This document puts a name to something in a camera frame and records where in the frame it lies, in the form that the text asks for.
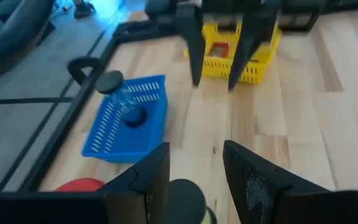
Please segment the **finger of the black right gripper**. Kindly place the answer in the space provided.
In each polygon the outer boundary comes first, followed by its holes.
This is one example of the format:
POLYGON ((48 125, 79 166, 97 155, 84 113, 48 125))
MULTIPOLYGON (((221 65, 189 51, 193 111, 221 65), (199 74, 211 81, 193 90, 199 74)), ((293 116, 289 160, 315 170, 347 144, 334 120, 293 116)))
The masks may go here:
POLYGON ((277 20, 277 11, 248 11, 243 14, 241 33, 237 42, 228 90, 232 91, 259 45, 270 42, 277 20))
POLYGON ((175 13, 175 25, 186 41, 190 59, 193 86, 198 86, 203 69, 206 42, 202 35, 203 18, 194 4, 180 4, 175 13))

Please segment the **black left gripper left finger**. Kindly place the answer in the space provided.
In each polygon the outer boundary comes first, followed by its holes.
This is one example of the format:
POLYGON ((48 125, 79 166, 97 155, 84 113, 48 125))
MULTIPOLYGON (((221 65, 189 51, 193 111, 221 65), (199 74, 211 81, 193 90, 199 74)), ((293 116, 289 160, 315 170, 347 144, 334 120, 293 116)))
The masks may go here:
POLYGON ((170 145, 92 192, 2 192, 0 224, 162 224, 170 145))

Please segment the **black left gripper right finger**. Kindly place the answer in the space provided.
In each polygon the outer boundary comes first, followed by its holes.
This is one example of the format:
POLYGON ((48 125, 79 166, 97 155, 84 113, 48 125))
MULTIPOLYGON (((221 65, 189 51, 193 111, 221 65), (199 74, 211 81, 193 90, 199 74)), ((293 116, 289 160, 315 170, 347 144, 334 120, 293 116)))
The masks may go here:
POLYGON ((358 224, 358 190, 330 191, 232 140, 223 161, 242 224, 358 224))

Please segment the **green sand hourglass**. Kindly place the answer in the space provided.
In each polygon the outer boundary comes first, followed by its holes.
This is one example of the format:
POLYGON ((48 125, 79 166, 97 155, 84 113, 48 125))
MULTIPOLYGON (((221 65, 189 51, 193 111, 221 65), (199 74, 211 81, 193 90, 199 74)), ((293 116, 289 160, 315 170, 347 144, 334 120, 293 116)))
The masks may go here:
POLYGON ((188 179, 169 183, 163 224, 217 224, 202 190, 188 179))

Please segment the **blue sand hourglass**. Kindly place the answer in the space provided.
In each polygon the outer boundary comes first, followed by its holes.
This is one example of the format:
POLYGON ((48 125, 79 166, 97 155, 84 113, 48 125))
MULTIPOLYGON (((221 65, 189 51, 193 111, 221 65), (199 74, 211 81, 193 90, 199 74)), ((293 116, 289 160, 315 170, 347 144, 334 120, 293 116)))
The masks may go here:
POLYGON ((110 102, 122 114, 123 122, 130 128, 143 125, 147 111, 141 106, 119 70, 102 74, 96 81, 96 90, 110 97, 110 102))

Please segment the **red framed small clock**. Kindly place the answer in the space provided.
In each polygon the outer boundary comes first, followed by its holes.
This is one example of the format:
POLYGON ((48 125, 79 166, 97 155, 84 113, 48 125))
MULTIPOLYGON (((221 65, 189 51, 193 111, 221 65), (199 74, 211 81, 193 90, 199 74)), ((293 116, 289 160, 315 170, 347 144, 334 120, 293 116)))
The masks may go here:
POLYGON ((216 58, 227 58, 229 55, 229 44, 226 42, 213 42, 208 56, 216 58))

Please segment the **yellow plastic basket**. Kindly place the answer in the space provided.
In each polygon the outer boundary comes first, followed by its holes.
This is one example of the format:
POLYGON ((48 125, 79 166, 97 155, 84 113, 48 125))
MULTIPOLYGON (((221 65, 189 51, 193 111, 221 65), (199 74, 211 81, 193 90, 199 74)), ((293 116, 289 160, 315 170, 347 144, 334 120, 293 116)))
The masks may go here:
MULTIPOLYGON (((208 77, 229 78, 237 42, 241 33, 242 21, 228 19, 219 22, 206 22, 203 25, 202 35, 206 41, 204 51, 203 69, 201 74, 208 77), (209 57, 208 52, 213 42, 226 42, 229 44, 227 58, 209 57)), ((266 70, 274 58, 282 31, 276 22, 270 42, 263 42, 249 59, 239 81, 260 84, 264 80, 266 70)))

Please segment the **red desk lamp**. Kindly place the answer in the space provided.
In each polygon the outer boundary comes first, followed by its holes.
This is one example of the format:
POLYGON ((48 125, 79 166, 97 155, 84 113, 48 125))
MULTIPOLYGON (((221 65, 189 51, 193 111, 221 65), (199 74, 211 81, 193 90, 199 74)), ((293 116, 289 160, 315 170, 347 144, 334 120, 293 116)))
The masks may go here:
POLYGON ((100 189, 104 185, 104 182, 92 179, 92 178, 83 178, 71 180, 57 189, 56 192, 94 192, 100 189))

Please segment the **blue plastic basket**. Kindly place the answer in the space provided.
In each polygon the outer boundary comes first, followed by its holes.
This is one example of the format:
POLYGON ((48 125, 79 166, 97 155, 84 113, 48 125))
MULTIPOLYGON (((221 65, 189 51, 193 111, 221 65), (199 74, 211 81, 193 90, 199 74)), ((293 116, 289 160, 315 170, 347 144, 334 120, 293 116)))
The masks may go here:
POLYGON ((101 101, 82 156, 112 163, 139 161, 162 143, 167 107, 165 75, 126 80, 123 87, 101 101), (132 128, 124 119, 140 107, 147 117, 132 128))

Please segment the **black floor stand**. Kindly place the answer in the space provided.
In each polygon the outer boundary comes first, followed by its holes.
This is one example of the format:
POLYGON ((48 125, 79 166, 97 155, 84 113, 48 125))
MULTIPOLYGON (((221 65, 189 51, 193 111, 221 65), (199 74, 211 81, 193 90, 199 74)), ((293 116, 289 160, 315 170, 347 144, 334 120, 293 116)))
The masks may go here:
POLYGON ((74 18, 82 19, 90 16, 96 9, 90 2, 84 0, 72 0, 75 5, 74 18))

